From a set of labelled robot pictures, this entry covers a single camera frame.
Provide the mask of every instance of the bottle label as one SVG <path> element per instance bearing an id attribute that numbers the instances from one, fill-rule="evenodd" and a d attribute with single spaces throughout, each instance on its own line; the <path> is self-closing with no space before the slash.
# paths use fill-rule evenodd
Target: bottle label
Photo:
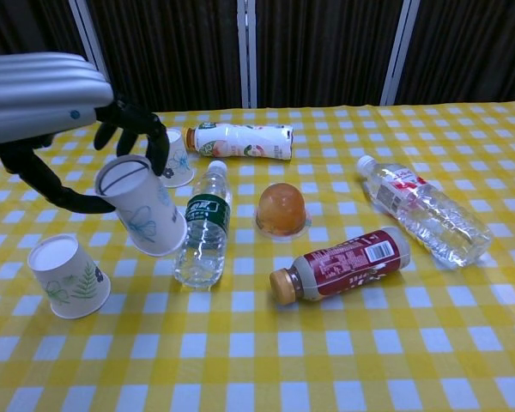
<path id="1" fill-rule="evenodd" d="M 379 186 L 376 198 L 390 213 L 395 215 L 401 201 L 410 193 L 415 193 L 418 187 L 427 185 L 427 182 L 406 167 L 388 173 Z"/>
<path id="2" fill-rule="evenodd" d="M 294 128 L 287 125 L 202 123 L 195 132 L 195 148 L 210 157 L 292 157 Z"/>
<path id="3" fill-rule="evenodd" d="M 223 229 L 225 234 L 229 231 L 229 218 L 231 208 L 222 198 L 216 195 L 202 194 L 194 196 L 187 203 L 185 219 L 190 221 L 211 221 Z"/>
<path id="4" fill-rule="evenodd" d="M 323 296 L 377 281 L 401 265 L 397 244 L 383 230 L 312 251 L 303 258 L 311 265 L 318 292 Z"/>

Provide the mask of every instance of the white bottle cap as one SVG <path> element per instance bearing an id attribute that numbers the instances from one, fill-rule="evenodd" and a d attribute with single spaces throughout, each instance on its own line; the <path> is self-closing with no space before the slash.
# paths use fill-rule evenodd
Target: white bottle cap
<path id="1" fill-rule="evenodd" d="M 221 172 L 227 176 L 227 165 L 222 161 L 211 161 L 208 165 L 208 170 L 212 170 L 214 167 L 221 169 Z"/>
<path id="2" fill-rule="evenodd" d="M 372 156 L 365 154 L 357 161 L 357 172 L 360 176 L 365 176 L 365 169 L 371 161 L 376 161 Z"/>

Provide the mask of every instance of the beverage bottle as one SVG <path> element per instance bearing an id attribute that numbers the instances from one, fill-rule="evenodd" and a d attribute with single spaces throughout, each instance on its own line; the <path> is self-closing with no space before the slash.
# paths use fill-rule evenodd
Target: beverage bottle
<path id="1" fill-rule="evenodd" d="M 192 288 L 209 288 L 221 277 L 231 214 L 227 166 L 212 161 L 187 203 L 187 235 L 176 257 L 174 277 Z"/>
<path id="2" fill-rule="evenodd" d="M 362 156 L 357 171 L 373 202 L 385 208 L 442 264 L 472 264 L 490 246 L 488 227 L 447 195 L 397 163 Z"/>
<path id="3" fill-rule="evenodd" d="M 210 157 L 270 157 L 289 161 L 294 128 L 288 125 L 202 123 L 181 133 L 188 150 Z"/>
<path id="4" fill-rule="evenodd" d="M 299 256 L 269 280 L 278 303 L 320 300 L 377 281 L 410 262 L 409 243 L 396 227 L 384 227 L 339 245 Z"/>

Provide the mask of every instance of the yellow checkered tablecloth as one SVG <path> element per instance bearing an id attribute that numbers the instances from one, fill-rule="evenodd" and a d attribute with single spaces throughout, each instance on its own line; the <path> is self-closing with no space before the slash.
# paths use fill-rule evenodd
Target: yellow checkered tablecloth
<path id="1" fill-rule="evenodd" d="M 0 410 L 515 410 L 515 102 L 172 112 L 163 121 L 292 124 L 294 157 L 226 159 L 231 231 L 210 293 L 181 288 L 173 257 L 140 253 L 115 214 L 55 209 L 0 166 Z M 93 150 L 96 127 L 40 152 L 81 192 L 113 158 L 112 145 Z M 394 224 L 356 180 L 365 153 L 412 166 L 474 210 L 495 235 L 489 253 L 449 272 L 411 241 L 400 274 L 276 306 L 272 270 Z M 191 157 L 198 174 L 209 161 Z M 252 225 L 260 193 L 282 181 L 301 188 L 313 217 L 292 243 Z M 184 206 L 191 187 L 171 194 Z M 58 233 L 75 233 L 112 279 L 105 306 L 76 321 L 52 314 L 26 265 L 31 247 Z"/>

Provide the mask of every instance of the white paper cup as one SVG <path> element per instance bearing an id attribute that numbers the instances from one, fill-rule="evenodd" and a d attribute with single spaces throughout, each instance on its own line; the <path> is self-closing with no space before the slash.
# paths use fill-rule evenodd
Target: white paper cup
<path id="1" fill-rule="evenodd" d="M 137 249 L 164 256 L 178 249 L 187 223 L 146 157 L 120 156 L 97 174 L 95 193 L 116 207 Z"/>
<path id="2" fill-rule="evenodd" d="M 111 293 L 111 281 L 76 238 L 59 234 L 28 254 L 31 268 L 60 318 L 76 319 L 97 311 Z"/>
<path id="3" fill-rule="evenodd" d="M 165 177 L 165 185 L 166 187 L 187 185 L 195 177 L 195 169 L 191 167 L 187 159 L 187 149 L 181 138 L 181 132 L 176 129 L 168 129 L 167 134 L 170 151 L 162 173 Z"/>

